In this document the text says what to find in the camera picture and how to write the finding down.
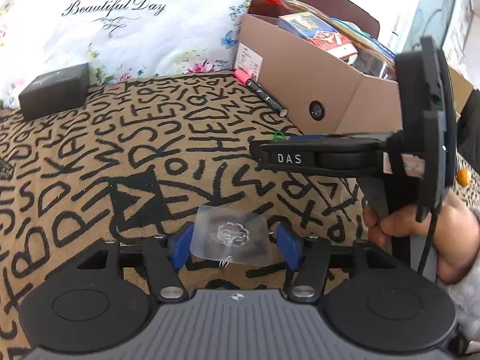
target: gray sleeve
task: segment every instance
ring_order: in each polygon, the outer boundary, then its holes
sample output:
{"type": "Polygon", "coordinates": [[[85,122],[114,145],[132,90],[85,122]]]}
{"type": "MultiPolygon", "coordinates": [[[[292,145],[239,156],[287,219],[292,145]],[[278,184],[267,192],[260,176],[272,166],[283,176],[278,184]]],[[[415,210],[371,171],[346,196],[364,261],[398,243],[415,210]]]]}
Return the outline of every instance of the gray sleeve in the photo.
{"type": "MultiPolygon", "coordinates": [[[[480,208],[471,210],[480,221],[480,208]]],[[[455,303],[457,321],[465,337],[480,341],[480,254],[467,276],[444,289],[455,303]]]]}

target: black marker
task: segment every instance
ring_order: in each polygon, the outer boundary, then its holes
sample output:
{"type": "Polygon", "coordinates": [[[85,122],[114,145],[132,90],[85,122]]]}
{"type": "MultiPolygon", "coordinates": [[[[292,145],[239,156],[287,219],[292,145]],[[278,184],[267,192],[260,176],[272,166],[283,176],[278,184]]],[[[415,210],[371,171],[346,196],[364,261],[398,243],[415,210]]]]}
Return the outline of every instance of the black marker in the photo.
{"type": "Polygon", "coordinates": [[[259,83],[254,81],[247,73],[241,69],[238,69],[235,71],[235,77],[237,77],[238,81],[255,93],[260,100],[266,102],[269,107],[272,108],[279,116],[287,116],[289,110],[280,104],[274,97],[269,95],[268,92],[263,89],[259,83]]]}

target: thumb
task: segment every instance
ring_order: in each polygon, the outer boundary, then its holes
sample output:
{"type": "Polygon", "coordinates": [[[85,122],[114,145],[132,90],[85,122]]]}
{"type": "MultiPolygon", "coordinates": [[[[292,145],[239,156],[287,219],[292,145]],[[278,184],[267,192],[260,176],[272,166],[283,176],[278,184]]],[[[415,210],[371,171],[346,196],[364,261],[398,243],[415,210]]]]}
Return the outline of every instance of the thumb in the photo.
{"type": "Polygon", "coordinates": [[[426,235],[430,225],[430,214],[422,222],[415,220],[417,206],[409,204],[384,218],[380,223],[382,231],[393,237],[406,237],[409,235],[426,235]]]}

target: black round sticker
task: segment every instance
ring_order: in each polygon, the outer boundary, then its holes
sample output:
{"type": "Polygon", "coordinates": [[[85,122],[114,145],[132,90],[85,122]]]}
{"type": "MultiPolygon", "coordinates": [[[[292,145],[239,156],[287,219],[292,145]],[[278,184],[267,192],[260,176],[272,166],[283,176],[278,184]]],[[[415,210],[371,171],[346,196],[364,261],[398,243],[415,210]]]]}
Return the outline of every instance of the black round sticker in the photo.
{"type": "Polygon", "coordinates": [[[320,121],[325,116],[325,108],[323,107],[323,104],[318,101],[312,101],[309,110],[310,116],[315,120],[320,121]]]}

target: pink marker cap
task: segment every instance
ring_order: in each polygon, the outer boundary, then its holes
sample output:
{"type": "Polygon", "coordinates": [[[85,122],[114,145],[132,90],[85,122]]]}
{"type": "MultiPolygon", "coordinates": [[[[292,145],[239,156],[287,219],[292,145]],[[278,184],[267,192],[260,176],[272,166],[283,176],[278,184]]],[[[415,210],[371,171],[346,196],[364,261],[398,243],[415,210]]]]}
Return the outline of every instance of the pink marker cap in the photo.
{"type": "Polygon", "coordinates": [[[238,69],[234,73],[235,77],[237,77],[237,80],[240,81],[243,85],[247,82],[247,80],[251,79],[251,76],[244,72],[242,69],[238,69]]]}

